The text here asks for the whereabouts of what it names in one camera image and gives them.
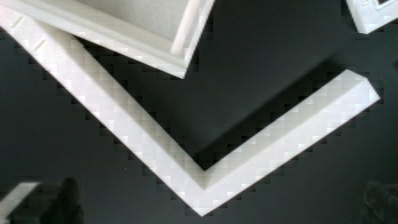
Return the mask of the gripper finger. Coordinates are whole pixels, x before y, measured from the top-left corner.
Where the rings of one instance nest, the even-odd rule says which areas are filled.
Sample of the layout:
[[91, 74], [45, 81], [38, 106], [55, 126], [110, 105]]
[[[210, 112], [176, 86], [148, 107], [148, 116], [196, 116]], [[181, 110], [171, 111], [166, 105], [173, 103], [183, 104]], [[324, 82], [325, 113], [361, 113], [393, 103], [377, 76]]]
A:
[[16, 185], [14, 189], [0, 200], [0, 217], [9, 216], [38, 185], [38, 182], [25, 182]]

